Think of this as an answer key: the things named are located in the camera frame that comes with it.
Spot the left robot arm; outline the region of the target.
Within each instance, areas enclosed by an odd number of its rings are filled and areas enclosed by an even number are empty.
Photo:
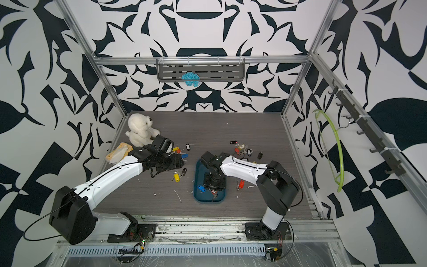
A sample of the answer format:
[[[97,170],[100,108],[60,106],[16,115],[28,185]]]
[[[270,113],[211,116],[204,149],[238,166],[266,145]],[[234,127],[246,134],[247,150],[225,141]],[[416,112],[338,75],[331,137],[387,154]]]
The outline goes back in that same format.
[[[108,235],[109,243],[138,242],[146,236],[144,227],[127,212],[98,213],[104,198],[130,179],[150,170],[157,174],[184,166],[181,155],[173,153],[173,142],[161,135],[143,147],[134,148],[113,167],[73,189],[64,186],[54,197],[49,224],[71,245],[94,235]]]

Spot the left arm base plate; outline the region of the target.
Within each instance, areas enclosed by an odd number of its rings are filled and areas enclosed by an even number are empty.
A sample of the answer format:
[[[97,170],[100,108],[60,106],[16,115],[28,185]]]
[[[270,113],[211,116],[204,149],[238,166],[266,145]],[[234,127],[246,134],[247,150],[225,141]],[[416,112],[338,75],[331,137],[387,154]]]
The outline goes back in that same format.
[[[131,224],[122,235],[110,234],[108,243],[139,243],[155,237],[156,224]]]

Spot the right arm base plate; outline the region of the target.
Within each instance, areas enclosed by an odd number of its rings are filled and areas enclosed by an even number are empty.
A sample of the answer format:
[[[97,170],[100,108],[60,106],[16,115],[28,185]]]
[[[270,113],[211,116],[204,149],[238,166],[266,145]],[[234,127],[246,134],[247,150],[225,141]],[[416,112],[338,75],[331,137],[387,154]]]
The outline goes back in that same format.
[[[292,232],[286,222],[281,222],[276,230],[271,230],[262,222],[245,223],[245,235],[247,240],[291,240]]]

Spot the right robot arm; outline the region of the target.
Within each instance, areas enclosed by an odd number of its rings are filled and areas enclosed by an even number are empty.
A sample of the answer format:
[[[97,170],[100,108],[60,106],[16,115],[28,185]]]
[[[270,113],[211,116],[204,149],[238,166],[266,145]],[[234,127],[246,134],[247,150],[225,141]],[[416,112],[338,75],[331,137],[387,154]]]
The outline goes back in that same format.
[[[227,178],[237,178],[257,186],[267,209],[261,219],[261,229],[276,231],[301,190],[299,183],[277,162],[256,164],[233,155],[219,156],[205,152],[201,163],[208,169],[203,187],[214,191],[226,188]]]

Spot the teal storage box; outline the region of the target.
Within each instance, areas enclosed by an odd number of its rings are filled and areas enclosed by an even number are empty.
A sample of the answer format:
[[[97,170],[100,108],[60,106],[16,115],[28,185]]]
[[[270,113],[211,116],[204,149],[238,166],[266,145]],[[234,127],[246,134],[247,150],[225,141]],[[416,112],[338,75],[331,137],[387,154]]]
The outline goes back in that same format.
[[[193,181],[193,196],[200,204],[219,204],[226,198],[226,191],[212,192],[203,185],[205,174],[208,173],[208,168],[199,160],[196,164],[195,178]]]

